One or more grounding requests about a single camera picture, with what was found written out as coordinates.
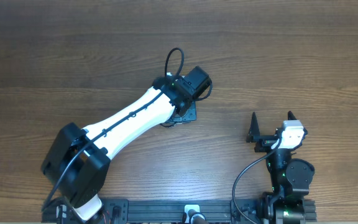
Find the wooden surface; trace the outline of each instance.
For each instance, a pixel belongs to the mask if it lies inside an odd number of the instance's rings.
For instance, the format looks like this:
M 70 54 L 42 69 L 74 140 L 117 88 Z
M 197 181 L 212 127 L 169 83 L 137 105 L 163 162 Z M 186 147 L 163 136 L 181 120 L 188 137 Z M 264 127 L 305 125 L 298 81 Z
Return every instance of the wooden surface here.
M 102 197 L 229 200 L 261 156 L 245 142 L 252 112 L 273 134 L 292 110 L 309 131 L 296 157 L 316 167 L 319 220 L 358 221 L 357 0 L 0 0 L 0 222 L 39 222 L 52 188 L 40 165 L 58 130 L 131 104 L 176 46 L 183 74 L 201 66 L 213 93 L 196 122 L 129 144 Z M 237 195 L 270 188 L 258 164 Z

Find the wooden table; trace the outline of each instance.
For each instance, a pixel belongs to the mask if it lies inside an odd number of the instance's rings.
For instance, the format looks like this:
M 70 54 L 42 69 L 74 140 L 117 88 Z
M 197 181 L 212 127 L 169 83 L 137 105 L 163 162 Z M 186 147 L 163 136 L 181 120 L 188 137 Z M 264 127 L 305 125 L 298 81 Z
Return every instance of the wooden table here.
M 0 222 L 40 221 L 52 188 L 40 165 L 58 130 L 131 104 L 176 46 L 183 74 L 201 66 L 213 93 L 197 121 L 129 144 L 102 197 L 229 200 L 262 156 L 245 142 L 252 112 L 273 134 L 292 110 L 309 131 L 296 157 L 316 167 L 319 221 L 358 221 L 358 0 L 0 0 Z M 270 190 L 265 164 L 237 189 Z

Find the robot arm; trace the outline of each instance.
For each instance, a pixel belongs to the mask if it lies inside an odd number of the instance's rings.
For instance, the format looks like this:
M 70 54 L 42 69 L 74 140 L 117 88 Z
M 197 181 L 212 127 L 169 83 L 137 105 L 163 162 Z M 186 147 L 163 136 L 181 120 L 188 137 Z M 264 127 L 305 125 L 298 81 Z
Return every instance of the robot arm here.
M 83 129 L 74 123 L 66 125 L 41 166 L 44 175 L 55 185 L 44 208 L 50 205 L 49 199 L 58 188 L 80 222 L 100 220 L 103 204 L 97 193 L 114 156 L 148 129 L 172 116 L 185 115 L 192 102 L 199 100 L 210 85 L 209 75 L 199 67 L 184 77 L 178 73 L 166 75 L 154 80 L 141 98 L 114 116 Z

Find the black mounting rail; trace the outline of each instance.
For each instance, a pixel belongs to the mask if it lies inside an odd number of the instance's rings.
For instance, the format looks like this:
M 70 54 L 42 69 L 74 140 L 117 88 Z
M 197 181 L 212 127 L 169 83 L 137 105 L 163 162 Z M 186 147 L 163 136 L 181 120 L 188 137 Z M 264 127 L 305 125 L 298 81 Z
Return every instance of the black mounting rail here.
M 128 201 L 126 199 L 101 199 L 106 216 L 106 223 L 182 223 L 185 205 L 199 205 L 200 211 L 209 223 L 250 224 L 236 211 L 231 200 L 205 201 Z M 256 218 L 258 200 L 238 199 L 241 210 L 252 220 L 262 223 Z M 305 200 L 307 222 L 316 222 L 316 206 L 314 201 Z M 42 214 L 43 223 L 74 224 L 78 223 L 70 208 L 66 205 L 50 207 Z

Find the wood grain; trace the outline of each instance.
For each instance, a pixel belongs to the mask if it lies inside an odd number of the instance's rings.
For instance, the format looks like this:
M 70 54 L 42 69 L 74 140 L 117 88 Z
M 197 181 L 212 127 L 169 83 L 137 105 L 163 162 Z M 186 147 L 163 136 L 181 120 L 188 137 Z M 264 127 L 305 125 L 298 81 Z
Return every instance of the wood grain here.
M 98 122 L 163 75 L 173 47 L 213 79 L 198 120 L 153 128 L 113 160 L 103 197 L 231 198 L 292 110 L 309 131 L 319 221 L 358 221 L 358 0 L 0 0 L 0 222 L 39 222 L 52 188 L 40 165 L 58 130 Z M 178 57 L 170 64 L 176 69 Z M 239 198 L 270 190 L 258 164 Z

